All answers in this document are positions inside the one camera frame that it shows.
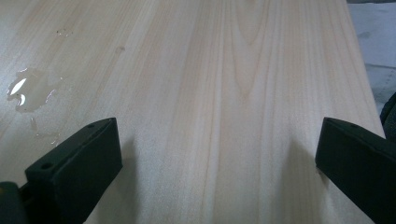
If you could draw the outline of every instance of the light wood surface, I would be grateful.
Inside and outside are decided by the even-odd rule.
[[[325,116],[383,135],[345,0],[2,0],[0,92],[0,181],[117,118],[87,223],[371,223],[314,162]]]

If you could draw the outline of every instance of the black clamp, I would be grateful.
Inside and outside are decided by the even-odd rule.
[[[325,118],[317,167],[375,223],[396,223],[396,144],[362,127]]]
[[[0,223],[83,223],[121,167],[116,119],[89,124],[27,168],[21,189],[0,183]]]

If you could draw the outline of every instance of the water droplet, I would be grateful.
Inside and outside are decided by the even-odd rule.
[[[70,31],[68,31],[66,29],[60,29],[60,30],[56,31],[56,34],[64,35],[64,36],[70,36],[70,35],[73,34],[73,32],[70,32]]]
[[[17,73],[17,78],[9,85],[7,100],[16,99],[15,109],[21,113],[33,112],[46,104],[59,89],[63,78],[48,84],[48,75],[34,68],[26,68]]]
[[[30,118],[30,127],[32,128],[33,131],[35,131],[35,138],[37,139],[43,139],[43,138],[49,138],[50,143],[52,145],[55,145],[56,147],[60,143],[60,133],[41,133],[37,129],[37,122],[35,121],[35,118],[31,117]]]
[[[119,46],[116,48],[116,54],[121,54],[125,51],[125,47],[124,46]]]

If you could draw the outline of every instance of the workbench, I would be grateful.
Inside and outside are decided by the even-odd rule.
[[[345,0],[0,2],[0,181],[117,118],[86,223],[372,223],[316,168],[324,117],[383,136]]]

